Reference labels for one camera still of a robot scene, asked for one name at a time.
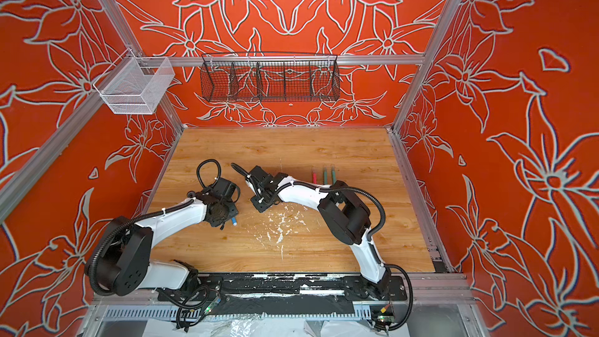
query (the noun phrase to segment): black cable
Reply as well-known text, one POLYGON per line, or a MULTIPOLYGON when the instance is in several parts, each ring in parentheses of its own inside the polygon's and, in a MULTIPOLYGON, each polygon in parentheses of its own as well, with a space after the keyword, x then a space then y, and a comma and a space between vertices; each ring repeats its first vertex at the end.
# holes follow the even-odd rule
POLYGON ((237 203, 237 201, 239 200, 239 197, 241 196, 241 189, 239 188, 239 186, 235 185, 235 189, 237 190, 237 199, 235 199, 233 201, 233 203, 237 203))
POLYGON ((261 198, 262 193, 260 192, 260 186, 258 183, 260 182, 256 176, 251 175, 248 171, 243 169, 239 164, 231 163, 231 168, 233 168, 238 174, 242 175, 246 180, 249 180, 251 186, 254 188, 254 193, 261 198))
POLYGON ((192 292, 192 294, 190 296, 188 296, 189 299, 186 298, 187 300, 183 300, 183 302, 180 302, 179 300, 171 297, 164 288, 156 288, 156 291, 158 293, 160 293, 161 295, 165 296, 170 303, 174 304, 175 306, 179 307, 180 309, 189 311, 189 310, 195 310, 195 309, 197 309, 199 303, 196 304, 196 305, 188 305, 186 303, 189 302, 191 300, 191 298, 195 297, 197 295, 197 293, 199 293, 199 291, 202 290, 202 288, 205 287, 205 286, 206 285, 200 285, 199 287, 197 287, 192 292))
POLYGON ((199 163, 198 168, 196 168, 196 170, 195 170, 195 175, 198 176, 198 181, 199 181, 199 184, 202 185, 202 188, 206 188, 206 185, 204 185, 204 183, 202 182, 202 177, 199 176, 199 170, 202 169, 202 167, 208 163, 216 164, 216 168, 218 169, 218 175, 214 179, 214 182, 210 184, 210 186, 214 185, 216 183, 216 181, 218 181, 219 178, 221 178, 221 165, 219 164, 219 162, 216 159, 208 159, 208 160, 205 160, 205 161, 199 163))
POLYGON ((94 293, 96 293, 97 295, 100 295, 100 296, 111 296, 114 294, 113 291, 102 288, 100 286, 100 284, 98 283, 98 263, 100 261, 100 256, 102 255, 103 251, 112 243, 113 239, 117 235, 119 235, 119 234, 123 233, 125 230, 131 228, 138 221, 146 220, 147 218, 151 218, 151 217, 158 217, 158 216, 163 215, 164 213, 172 213, 172 212, 178 211, 181 208, 190 206, 194 201, 195 201, 195 198, 192 198, 183 204, 166 208, 166 209, 164 209, 164 211, 156 211, 156 212, 152 212, 152 213, 146 213, 145 215, 140 215, 138 217, 134 217, 130 221, 124 222, 123 224, 118 226, 116 229, 114 229, 112 232, 110 232, 110 234, 108 236, 106 236, 106 239, 104 239, 101 243, 99 243, 98 250, 94 252, 94 254, 92 255, 91 258, 89 258, 89 260, 90 260, 89 285, 92 288, 92 290, 94 291, 94 293))
MULTIPOLYGON (((201 308, 204 306, 204 304, 208 300, 208 295, 210 294, 210 289, 208 288, 207 285, 200 285, 199 287, 197 287, 195 291, 193 291, 189 296, 187 296, 183 300, 183 304, 187 305, 187 302, 189 302, 191 299, 193 299, 195 296, 197 296, 198 293, 202 290, 204 290, 204 298, 202 300, 200 300, 198 303, 196 303, 195 305, 193 305, 193 307, 194 307, 193 310, 201 310, 201 308)), ((177 314, 175 316, 175 322, 177 324, 177 328, 179 328, 179 329, 185 328, 185 332, 187 332, 189 327, 195 326, 200 322, 200 319, 198 318, 198 320, 196 320, 196 322, 194 322, 194 323, 190 323, 187 321, 182 323, 181 317, 183 316, 183 313, 185 312, 187 314, 187 313, 189 313, 189 311, 190 310, 184 310, 183 308, 179 307, 179 309, 177 310, 177 314)))
MULTIPOLYGON (((366 238, 367 238, 367 240, 369 242, 372 240, 373 234, 375 234, 376 232, 378 232, 385 225, 385 219, 386 219, 386 217, 385 217, 385 209, 383 208, 383 205, 378 201, 378 199, 375 198, 368 191, 365 191, 365 190, 362 190, 360 188, 353 187, 353 186, 325 187, 325 188, 323 188, 323 187, 319 187, 317 185, 313 185, 311 183, 305 183, 303 181, 294 181, 293 185, 305 186, 305 187, 308 187, 308 188, 310 188, 312 190, 319 189, 319 191, 322 191, 323 193, 334 193, 336 191, 353 191, 355 193, 362 194, 366 198, 370 199, 372 201, 372 203, 378 209, 378 213, 380 214, 380 221, 366 235, 366 238)), ((270 203, 273 200, 273 198, 275 198, 283 189, 288 188, 289 186, 292 186, 292 184, 291 183, 286 183, 286 184, 280 186, 277 190, 274 191, 272 197, 270 197, 270 199, 268 200, 267 203, 270 203)))
MULTIPOLYGON (((385 264, 385 267, 398 269, 401 272, 401 274, 404 275, 404 277, 406 278, 406 282, 408 284, 407 289, 410 292, 410 296, 408 298, 408 309, 406 310, 404 318, 399 323, 389 326, 389 330, 396 330, 401 328, 404 324, 406 324, 408 318, 410 317, 410 314, 412 313, 412 307, 414 306, 414 291, 412 290, 412 282, 410 281, 410 277, 402 267, 394 264, 385 264)), ((386 330, 386 326, 382 323, 379 323, 378 321, 374 322, 374 328, 377 330, 386 330)))

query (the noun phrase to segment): orange wall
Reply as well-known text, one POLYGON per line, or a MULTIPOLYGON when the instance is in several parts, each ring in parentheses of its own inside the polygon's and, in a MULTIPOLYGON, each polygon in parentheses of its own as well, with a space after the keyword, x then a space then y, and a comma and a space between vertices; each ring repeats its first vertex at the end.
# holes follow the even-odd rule
POLYGON ((143 211, 175 137, 160 108, 102 106, 83 127, 1 226, 0 335, 77 333, 93 298, 85 260, 110 220, 143 211))
MULTIPOLYGON (((97 0, 0 0, 0 28, 2 187, 124 46, 97 0)), ((76 334, 85 259, 108 220, 143 210, 174 136, 160 108, 85 125, 0 225, 0 336, 76 334)))
POLYGON ((0 0, 0 188, 124 51, 97 0, 0 0))
POLYGON ((594 0, 462 0, 401 130, 495 336, 599 335, 594 0))
MULTIPOLYGON (((294 51, 423 52, 445 0, 116 0, 147 55, 294 51)), ((169 97, 184 123, 385 125, 415 66, 341 69, 337 103, 208 103, 199 71, 178 68, 169 97)))

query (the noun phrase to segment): aluminum frame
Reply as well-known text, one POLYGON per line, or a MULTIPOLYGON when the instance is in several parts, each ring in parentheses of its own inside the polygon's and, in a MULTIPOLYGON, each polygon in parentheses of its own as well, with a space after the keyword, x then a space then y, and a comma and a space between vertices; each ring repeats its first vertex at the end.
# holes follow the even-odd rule
MULTIPOLYGON (((116 65, 113 71, 122 68, 123 63, 116 65)), ((108 84, 116 73, 111 71, 100 87, 108 84)), ((87 122, 104 104, 99 94, 90 94, 83 103, 69 116, 38 151, 25 163, 18 173, 0 190, 0 223, 2 223, 21 200, 33 188, 34 184, 50 168, 52 163, 69 146, 71 140, 83 129, 87 122)))
POLYGON ((387 129, 387 132, 389 133, 389 141, 391 142, 391 147, 395 154, 395 160, 400 168, 401 176, 404 179, 406 190, 412 201, 412 207, 414 208, 418 225, 420 225, 420 230, 424 237, 428 252, 431 255, 433 264, 435 261, 442 261, 448 272, 455 272, 455 268, 453 268, 449 256, 447 255, 447 251, 445 251, 445 246, 439 236, 437 227, 435 226, 434 221, 432 221, 432 216, 428 210, 422 191, 418 186, 418 180, 416 179, 412 165, 408 160, 406 150, 401 143, 400 136, 391 129, 387 129))
MULTIPOLYGON (((355 273, 330 273, 331 277, 354 276, 355 273)), ((281 274, 288 278, 289 273, 281 274)), ((416 273, 408 274, 415 296, 415 305, 457 305, 460 317, 468 333, 472 337, 488 337, 486 327, 481 323, 477 311, 476 300, 468 286, 467 278, 461 273, 416 273)), ((393 302, 405 304, 406 301, 393 302)), ((305 318, 307 320, 346 320, 357 321, 369 318, 371 305, 385 305, 385 301, 354 301, 353 314, 224 314, 209 315, 206 321, 221 321, 241 318, 305 318)), ((82 323, 79 333, 84 337, 94 337, 103 321, 132 321, 158 318, 172 320, 176 306, 168 302, 159 302, 158 294, 152 290, 137 290, 123 297, 95 296, 92 305, 82 323)))
POLYGON ((181 130, 177 132, 177 137, 175 138, 175 141, 173 142, 173 146, 171 146, 171 149, 169 150, 167 157, 164 160, 164 164, 162 165, 160 173, 158 174, 158 177, 156 178, 156 182, 154 183, 154 186, 152 187, 152 191, 150 192, 150 196, 148 197, 146 205, 144 206, 144 209, 141 213, 142 215, 145 215, 148 212, 148 209, 150 208, 150 204, 152 204, 152 200, 154 199, 154 196, 156 195, 156 191, 158 191, 160 182, 162 181, 164 174, 167 172, 168 164, 170 163, 171 159, 173 158, 173 154, 175 153, 177 145, 179 144, 181 135, 183 135, 183 126, 181 126, 181 130))
POLYGON ((445 38, 445 34, 449 30, 449 26, 451 25, 451 21, 455 16, 455 13, 460 6, 461 0, 447 0, 443 10, 441 11, 441 15, 439 16, 439 20, 437 22, 437 26, 432 32, 432 36, 428 44, 426 45, 426 50, 424 52, 424 60, 422 65, 418 68, 412 83, 408 87, 408 91, 404 95, 403 102, 401 103, 400 110, 397 112, 397 116, 393 120, 393 131, 399 133, 401 124, 406 120, 408 115, 408 111, 414 102, 418 91, 421 88, 428 71, 430 71, 433 62, 435 61, 435 57, 441 47, 441 43, 445 38))
POLYGON ((135 56, 144 56, 141 45, 137 41, 135 34, 129 23, 124 18, 123 12, 119 8, 119 4, 116 0, 98 0, 104 9, 104 13, 108 16, 110 23, 112 23, 114 29, 120 36, 123 44, 128 48, 131 53, 135 56))
MULTIPOLYGON (((139 58, 142 67, 159 67, 164 56, 148 56, 139 58)), ((206 62, 213 61, 314 61, 322 60, 323 56, 297 55, 297 56, 206 56, 206 62)), ((423 54, 416 55, 339 55, 337 65, 419 65, 424 62, 423 54)), ((204 59, 201 57, 169 56, 173 67, 201 67, 204 59)))

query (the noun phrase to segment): wood grain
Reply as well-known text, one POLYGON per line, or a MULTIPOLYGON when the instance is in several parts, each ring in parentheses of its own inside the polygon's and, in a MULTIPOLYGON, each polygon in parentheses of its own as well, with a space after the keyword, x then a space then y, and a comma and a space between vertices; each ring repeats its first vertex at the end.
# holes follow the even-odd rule
MULTIPOLYGON (((228 222, 220 230, 203 222, 185 228, 156 246, 154 259, 183 260, 201 272, 359 272, 349 246, 334 238, 317 211, 282 203, 259 213, 250 188, 231 169, 232 162, 248 171, 259 165, 273 175, 311 182, 314 167, 322 183, 323 166, 334 164, 337 179, 383 204, 387 220, 374 236, 383 260, 411 272, 434 272, 385 129, 186 129, 150 211, 199 191, 195 169, 210 158, 221 163, 222 177, 241 188, 238 225, 228 222)), ((213 164, 202 169, 205 183, 215 176, 213 164)), ((367 204, 374 226, 378 210, 367 204)))

